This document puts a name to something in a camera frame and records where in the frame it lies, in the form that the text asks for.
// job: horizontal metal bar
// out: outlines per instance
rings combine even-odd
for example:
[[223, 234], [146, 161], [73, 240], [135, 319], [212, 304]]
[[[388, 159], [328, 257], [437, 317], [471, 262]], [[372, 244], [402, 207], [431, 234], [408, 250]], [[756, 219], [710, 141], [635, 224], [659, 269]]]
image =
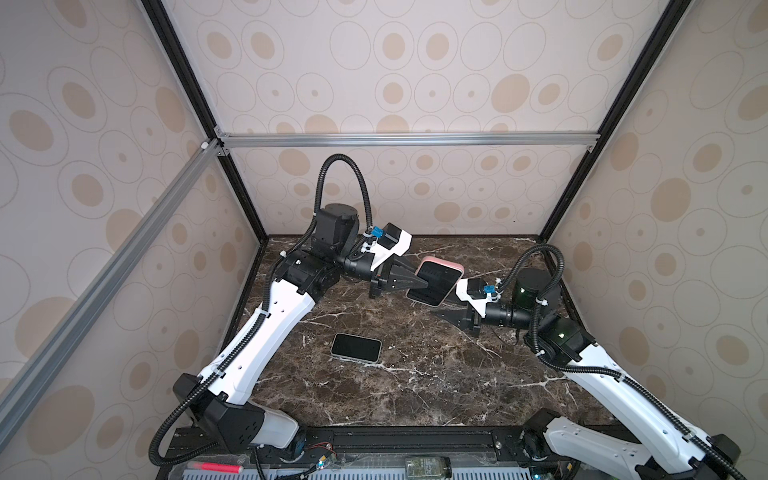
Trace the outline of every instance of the horizontal metal bar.
[[224, 134], [226, 148], [386, 147], [439, 145], [594, 145], [595, 131], [513, 131], [403, 134]]
[[12, 383], [10, 391], [0, 402], [0, 452], [22, 426], [27, 415], [78, 348], [80, 341], [138, 265], [154, 239], [203, 174], [203, 170], [216, 158], [220, 145], [216, 140], [208, 142], [205, 150], [198, 150], [192, 160], [187, 162], [122, 247], [115, 252], [88, 289], [80, 295], [48, 342], [26, 363]]

